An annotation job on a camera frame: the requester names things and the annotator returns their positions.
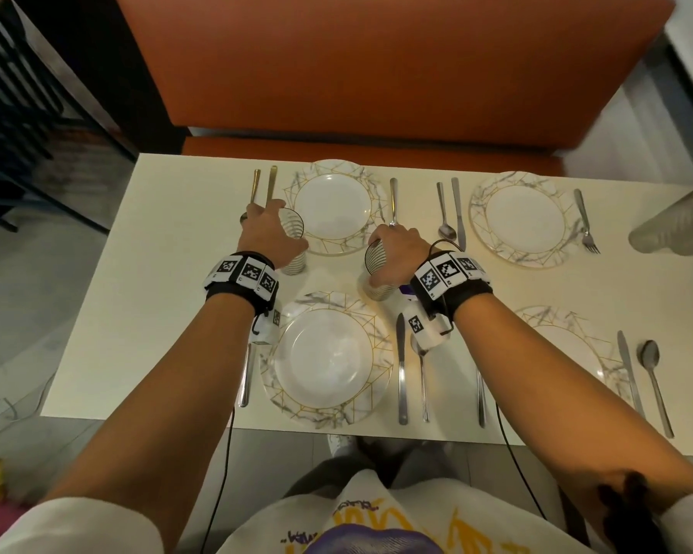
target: hand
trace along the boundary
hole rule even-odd
[[[416,269],[429,257],[431,245],[421,238],[418,229],[407,230],[402,225],[378,225],[370,244],[382,239],[387,262],[372,276],[370,285],[400,286],[413,278]]]
[[[301,252],[308,249],[305,239],[288,237],[280,223],[279,210],[284,200],[270,200],[266,208],[257,204],[247,206],[247,219],[241,224],[237,252],[251,251],[266,256],[275,269],[286,267]]]

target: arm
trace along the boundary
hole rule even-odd
[[[282,230],[283,205],[249,205],[239,251],[281,268],[307,248]],[[157,525],[166,551],[174,549],[231,416],[253,318],[243,297],[206,301],[44,501],[84,497],[128,507]]]
[[[387,254],[386,266],[370,280],[375,286],[407,284],[429,254],[415,229],[379,226],[375,239],[383,240]],[[454,323],[508,421],[601,536],[600,484],[620,493],[626,473],[640,472],[652,491],[650,507],[659,513],[693,494],[693,465],[496,297],[471,297]]]

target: plate center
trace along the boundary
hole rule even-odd
[[[515,250],[544,252],[564,236],[564,216],[549,196],[529,187],[502,188],[490,197],[485,217],[493,233]]]
[[[316,309],[298,316],[285,330],[277,355],[277,378],[296,402],[315,409],[352,399],[372,370],[372,345],[360,324],[346,313]]]
[[[587,372],[603,380],[603,369],[598,356],[580,336],[558,326],[541,325],[535,326],[534,330],[555,344],[575,363],[584,367]]]
[[[308,181],[298,192],[295,210],[311,235],[345,239],[367,224],[372,202],[356,179],[333,173]]]

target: person's right arm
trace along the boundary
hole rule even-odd
[[[379,226],[375,239],[387,254],[375,286],[407,284],[429,254],[419,233],[402,226]],[[492,294],[468,299],[454,323],[508,422],[601,536],[601,484],[620,493],[628,472],[644,474],[658,513],[693,494],[693,464]]]

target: chair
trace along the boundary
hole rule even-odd
[[[66,116],[72,110],[78,118]],[[0,2],[0,216],[10,207],[59,210],[107,234],[109,230],[46,194],[31,182],[34,166],[52,159],[49,135],[60,128],[90,128],[132,162],[136,157],[113,138],[54,78],[28,45],[10,0]],[[24,193],[30,198],[22,197]],[[16,232],[0,217],[0,227]]]
[[[672,0],[118,0],[183,153],[561,174]]]

